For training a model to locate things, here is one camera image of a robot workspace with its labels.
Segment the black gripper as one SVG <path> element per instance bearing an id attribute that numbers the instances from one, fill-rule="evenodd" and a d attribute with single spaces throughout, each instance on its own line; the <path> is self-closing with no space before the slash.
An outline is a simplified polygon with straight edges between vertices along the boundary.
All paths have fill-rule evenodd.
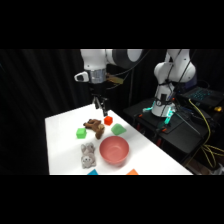
<path id="1" fill-rule="evenodd" d="M 97 96 L 101 96 L 101 97 L 105 97 L 106 96 L 106 83 L 98 83 L 98 84 L 93 84 L 90 83 L 89 84 L 89 88 L 90 88 L 90 93 L 92 95 L 97 95 Z M 108 98 L 101 98 L 101 107 L 103 110 L 103 116 L 106 117 L 108 116 L 108 110 L 109 110 L 109 99 Z M 95 108 L 99 109 L 100 108 L 100 101 L 98 99 L 98 97 L 94 96 L 94 100 L 93 100 L 94 104 L 95 104 Z"/>

